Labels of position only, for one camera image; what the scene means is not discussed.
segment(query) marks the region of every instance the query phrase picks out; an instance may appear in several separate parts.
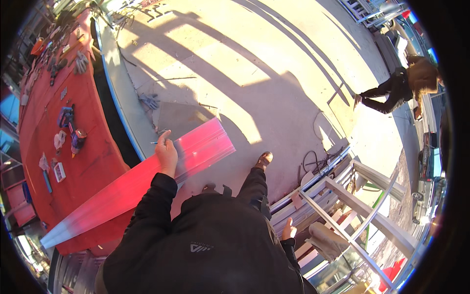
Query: plastic bag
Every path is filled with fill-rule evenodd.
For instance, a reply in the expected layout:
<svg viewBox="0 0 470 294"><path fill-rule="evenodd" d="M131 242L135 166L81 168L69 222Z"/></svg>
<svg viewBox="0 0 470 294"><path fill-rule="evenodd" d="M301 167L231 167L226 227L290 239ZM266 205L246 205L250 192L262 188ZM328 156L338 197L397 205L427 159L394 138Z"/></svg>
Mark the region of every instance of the plastic bag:
<svg viewBox="0 0 470 294"><path fill-rule="evenodd" d="M62 147L63 143L65 142L65 137L67 134L64 131L60 131L58 134L54 136L54 147L55 149L59 149Z"/></svg>
<svg viewBox="0 0 470 294"><path fill-rule="evenodd" d="M47 163L47 158L44 152L42 153L41 159L39 159L39 167L42 170L45 170L46 173L49 173L50 167L49 167L49 164Z"/></svg>

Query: foot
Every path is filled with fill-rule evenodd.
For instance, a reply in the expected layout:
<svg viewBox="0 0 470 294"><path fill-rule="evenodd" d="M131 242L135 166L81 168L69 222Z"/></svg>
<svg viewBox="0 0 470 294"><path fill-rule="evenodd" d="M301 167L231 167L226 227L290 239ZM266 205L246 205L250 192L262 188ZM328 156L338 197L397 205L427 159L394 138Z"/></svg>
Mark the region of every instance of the foot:
<svg viewBox="0 0 470 294"><path fill-rule="evenodd" d="M215 191L215 184L214 183L209 183L209 184L205 185L203 190L201 191L201 194L204 194L204 193L217 193Z"/></svg>
<svg viewBox="0 0 470 294"><path fill-rule="evenodd" d="M354 107L353 107L352 110L355 111L357 105L358 105L359 103L361 103L361 102L362 102L362 96L359 95L359 94L354 95Z"/></svg>
<svg viewBox="0 0 470 294"><path fill-rule="evenodd" d="M271 163L271 161L273 161L273 154L269 151L266 151L259 157L255 167L261 168L263 171L265 171L266 167Z"/></svg>

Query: orange container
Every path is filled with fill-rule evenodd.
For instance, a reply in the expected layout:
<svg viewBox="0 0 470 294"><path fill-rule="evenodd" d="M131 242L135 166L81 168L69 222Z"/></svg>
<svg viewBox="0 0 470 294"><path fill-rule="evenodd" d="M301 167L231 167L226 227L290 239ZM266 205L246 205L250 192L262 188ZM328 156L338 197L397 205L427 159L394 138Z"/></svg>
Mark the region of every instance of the orange container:
<svg viewBox="0 0 470 294"><path fill-rule="evenodd" d="M34 46L32 47L31 54L32 55L41 55L42 51L44 51L44 49L46 49L46 46L42 46L43 43L44 43L44 38L39 38L36 41L36 44L34 44Z"/></svg>

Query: red workbench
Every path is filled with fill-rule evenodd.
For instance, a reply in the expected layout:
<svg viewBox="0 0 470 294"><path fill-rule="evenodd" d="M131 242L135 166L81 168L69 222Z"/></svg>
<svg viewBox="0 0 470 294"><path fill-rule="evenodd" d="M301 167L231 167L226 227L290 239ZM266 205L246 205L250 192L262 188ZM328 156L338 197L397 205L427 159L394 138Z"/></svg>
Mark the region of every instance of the red workbench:
<svg viewBox="0 0 470 294"><path fill-rule="evenodd" d="M93 39L90 31L89 9L79 17L80 33L84 34L82 45L75 47L66 56L70 61L78 49L86 48L85 55L90 60ZM76 32L70 34L70 44L76 40ZM50 231L62 219L82 203L129 170L111 137L96 85L93 67L90 63L84 74L73 74L73 65L59 71L51 87L50 72L44 65L34 82L26 106L20 106L18 133L25 178L28 183L33 204L39 218L47 224ZM38 65L31 72L38 70ZM61 100L61 92L67 87L67 94ZM70 130L63 128L67 138L56 155L54 135L61 129L57 118L63 106L75 104L75 124L88 133L84 147L72 158ZM66 178L58 183L52 169L48 176L52 186L49 193L39 159L45 153L49 166L52 158L62 162ZM61 254L68 254L90 248L94 255L107 255L118 244L125 227L130 221L132 211L128 211L86 233L57 245Z"/></svg>

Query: logo on jacket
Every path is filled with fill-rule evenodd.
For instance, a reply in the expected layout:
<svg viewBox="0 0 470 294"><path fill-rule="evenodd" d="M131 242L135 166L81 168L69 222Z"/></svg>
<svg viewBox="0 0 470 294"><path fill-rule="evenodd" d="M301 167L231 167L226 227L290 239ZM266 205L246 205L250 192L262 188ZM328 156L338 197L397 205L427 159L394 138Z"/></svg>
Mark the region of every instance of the logo on jacket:
<svg viewBox="0 0 470 294"><path fill-rule="evenodd" d="M191 247L191 252L209 251L212 248L214 248L213 246L210 246L204 243L199 243L199 242L191 243L190 247Z"/></svg>

